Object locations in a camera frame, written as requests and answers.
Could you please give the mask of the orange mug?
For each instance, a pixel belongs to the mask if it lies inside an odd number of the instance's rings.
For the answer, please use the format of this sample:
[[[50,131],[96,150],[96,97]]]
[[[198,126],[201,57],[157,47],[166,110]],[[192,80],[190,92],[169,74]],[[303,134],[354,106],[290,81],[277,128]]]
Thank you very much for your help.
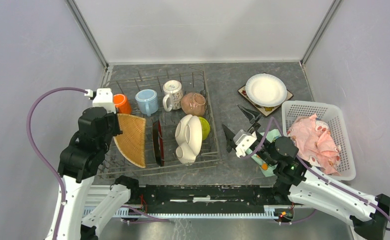
[[[113,96],[113,103],[120,114],[131,114],[132,107],[128,97],[124,94],[115,94]]]

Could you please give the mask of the lime green bowl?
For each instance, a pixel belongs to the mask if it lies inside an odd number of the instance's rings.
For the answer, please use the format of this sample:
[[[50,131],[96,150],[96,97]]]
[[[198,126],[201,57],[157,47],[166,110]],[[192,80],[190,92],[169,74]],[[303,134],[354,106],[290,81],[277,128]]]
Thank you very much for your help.
[[[199,116],[198,119],[201,124],[202,140],[205,141],[210,134],[211,127],[209,122],[204,117]]]

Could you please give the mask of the cream divided plate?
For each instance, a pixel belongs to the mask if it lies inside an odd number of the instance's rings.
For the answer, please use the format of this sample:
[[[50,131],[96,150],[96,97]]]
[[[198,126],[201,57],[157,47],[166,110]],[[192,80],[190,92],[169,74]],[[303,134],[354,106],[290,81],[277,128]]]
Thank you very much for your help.
[[[175,129],[175,140],[178,147],[175,150],[177,159],[184,165],[192,165],[201,151],[202,126],[197,116],[184,116]]]

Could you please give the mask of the light blue mug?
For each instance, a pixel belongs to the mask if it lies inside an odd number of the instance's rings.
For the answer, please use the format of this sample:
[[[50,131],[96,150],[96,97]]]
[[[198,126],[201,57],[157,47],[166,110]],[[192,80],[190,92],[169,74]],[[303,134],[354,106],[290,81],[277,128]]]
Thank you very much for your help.
[[[153,89],[143,89],[135,95],[140,112],[150,117],[159,109],[158,94]]]

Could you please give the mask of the red-rimmed beige plate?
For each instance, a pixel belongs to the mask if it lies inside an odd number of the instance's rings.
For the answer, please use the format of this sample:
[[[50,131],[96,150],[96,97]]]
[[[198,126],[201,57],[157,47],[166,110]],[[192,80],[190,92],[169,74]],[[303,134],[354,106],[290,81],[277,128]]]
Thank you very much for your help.
[[[165,165],[164,144],[163,144],[161,123],[159,120],[153,122],[151,132],[152,132],[152,144],[153,144],[156,164],[159,167],[163,167]]]

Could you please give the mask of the beige brown-rimmed bowl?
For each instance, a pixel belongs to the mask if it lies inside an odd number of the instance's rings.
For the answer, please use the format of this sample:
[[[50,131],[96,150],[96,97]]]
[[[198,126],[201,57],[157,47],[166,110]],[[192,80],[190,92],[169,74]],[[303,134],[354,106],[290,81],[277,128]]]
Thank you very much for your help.
[[[206,99],[196,92],[187,93],[180,101],[182,110],[187,115],[203,117],[206,111]]]

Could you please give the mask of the white floral mug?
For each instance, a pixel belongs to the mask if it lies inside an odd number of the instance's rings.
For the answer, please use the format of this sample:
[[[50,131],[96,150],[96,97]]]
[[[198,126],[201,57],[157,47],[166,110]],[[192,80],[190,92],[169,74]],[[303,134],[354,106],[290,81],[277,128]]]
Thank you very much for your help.
[[[162,100],[165,111],[181,109],[181,99],[184,96],[183,87],[180,81],[169,80],[163,85],[164,97]]]

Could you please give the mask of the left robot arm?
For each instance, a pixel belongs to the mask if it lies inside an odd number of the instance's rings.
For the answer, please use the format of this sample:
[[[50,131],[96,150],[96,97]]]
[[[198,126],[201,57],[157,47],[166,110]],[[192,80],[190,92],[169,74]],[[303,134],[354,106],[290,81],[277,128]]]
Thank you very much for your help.
[[[139,200],[138,180],[122,175],[95,209],[83,215],[98,168],[113,137],[122,134],[120,118],[121,114],[107,112],[103,107],[90,107],[78,119],[78,131],[59,157],[60,190],[46,239],[97,240],[121,206]]]

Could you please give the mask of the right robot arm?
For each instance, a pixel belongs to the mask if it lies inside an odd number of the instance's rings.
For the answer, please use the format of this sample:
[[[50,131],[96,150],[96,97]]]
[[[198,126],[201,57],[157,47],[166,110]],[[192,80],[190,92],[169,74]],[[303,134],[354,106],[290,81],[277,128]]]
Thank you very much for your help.
[[[223,124],[226,150],[235,151],[243,160],[258,155],[265,163],[275,166],[273,173],[277,179],[270,191],[276,203],[291,202],[314,208],[353,227],[366,240],[382,240],[390,232],[389,196],[366,194],[332,179],[299,158],[299,149],[288,136],[282,134],[270,142],[265,134],[259,135],[260,113],[243,106],[239,109],[251,127],[234,133]]]

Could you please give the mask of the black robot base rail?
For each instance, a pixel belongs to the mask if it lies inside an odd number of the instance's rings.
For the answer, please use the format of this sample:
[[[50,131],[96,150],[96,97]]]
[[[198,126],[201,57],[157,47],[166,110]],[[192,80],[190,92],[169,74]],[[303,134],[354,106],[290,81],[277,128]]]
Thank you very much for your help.
[[[185,217],[257,217],[273,206],[271,217],[289,223],[295,203],[263,185],[140,185],[137,179],[120,176],[114,185],[130,189],[127,205],[149,215]]]

